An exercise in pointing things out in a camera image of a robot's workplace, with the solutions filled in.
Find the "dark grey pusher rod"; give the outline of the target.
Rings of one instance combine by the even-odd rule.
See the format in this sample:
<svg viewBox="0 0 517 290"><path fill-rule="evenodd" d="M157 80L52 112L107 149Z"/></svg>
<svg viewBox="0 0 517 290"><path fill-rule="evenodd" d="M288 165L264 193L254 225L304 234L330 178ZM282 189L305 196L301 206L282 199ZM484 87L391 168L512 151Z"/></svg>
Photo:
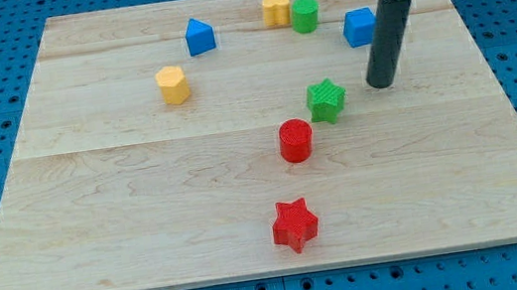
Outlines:
<svg viewBox="0 0 517 290"><path fill-rule="evenodd" d="M412 0L378 0L366 73L372 88L388 88L395 79Z"/></svg>

